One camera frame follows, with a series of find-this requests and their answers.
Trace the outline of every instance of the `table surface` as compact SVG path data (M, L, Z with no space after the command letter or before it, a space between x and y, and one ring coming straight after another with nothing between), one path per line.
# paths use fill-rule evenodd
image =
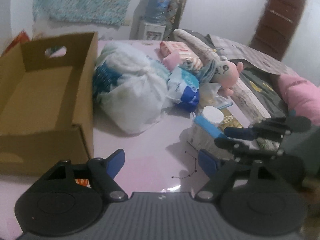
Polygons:
M106 42L99 41L98 53ZM159 58L159 41L123 42L143 50L152 58ZM228 110L248 127L248 119L236 104ZM189 113L174 108L161 122L135 136L122 132L98 105L94 105L93 120L95 157L106 158L118 148L125 151L125 164L115 181L129 196L134 191L189 191L194 194L208 181L197 163L195 167L197 151L187 143L188 128L192 125ZM14 215L14 205L36 179L0 175L1 238L16 239L22 233Z

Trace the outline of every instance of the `wall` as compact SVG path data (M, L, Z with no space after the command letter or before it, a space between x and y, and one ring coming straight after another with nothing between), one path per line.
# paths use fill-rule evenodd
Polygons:
M0 55L11 38L10 0L0 0Z
M300 76L320 85L320 0L307 0L300 24L282 60Z
M255 27L264 8L266 0L188 0L180 27L189 28L203 34L212 33L234 41L248 44L254 35ZM42 21L35 25L36 29L46 30L49 35L57 35L75 31L98 31L104 38L133 38L138 25L138 18L143 15L145 0L131 0L127 19L133 20L131 26L119 29L107 28L103 25L68 24ZM26 29L32 33L32 0L11 0L12 34Z

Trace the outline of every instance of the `brown cardboard box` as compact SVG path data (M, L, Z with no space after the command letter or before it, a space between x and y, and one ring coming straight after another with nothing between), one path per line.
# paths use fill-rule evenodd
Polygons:
M0 173L41 175L93 157L95 33L17 45L0 57ZM45 51L65 47L62 57Z

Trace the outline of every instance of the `gray ribbed surface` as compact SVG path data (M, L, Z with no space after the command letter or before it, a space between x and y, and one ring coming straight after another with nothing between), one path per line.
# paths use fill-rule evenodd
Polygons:
M189 193L134 193L113 203L99 222L80 233L60 238L26 234L19 240L301 240L290 235L263 238L228 225L212 204L194 201Z

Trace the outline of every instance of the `door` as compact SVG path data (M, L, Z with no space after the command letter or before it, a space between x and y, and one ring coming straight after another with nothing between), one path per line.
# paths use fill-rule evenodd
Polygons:
M305 0L268 0L250 47L281 61L304 5Z

